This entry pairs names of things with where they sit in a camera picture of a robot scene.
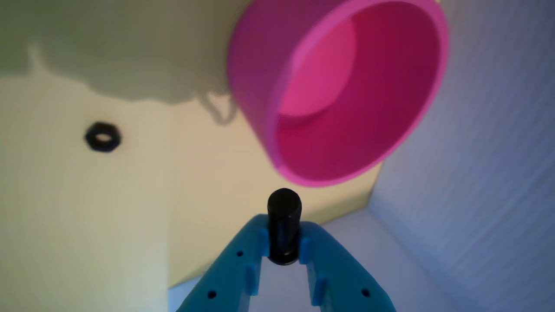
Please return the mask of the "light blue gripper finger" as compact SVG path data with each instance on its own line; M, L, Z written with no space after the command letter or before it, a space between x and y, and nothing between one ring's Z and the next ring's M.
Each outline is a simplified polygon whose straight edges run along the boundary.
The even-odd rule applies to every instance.
M322 312L394 312L388 294L323 227L300 224L299 262L307 267L310 303Z
M177 310L247 312L269 251L268 216L258 214L228 243Z

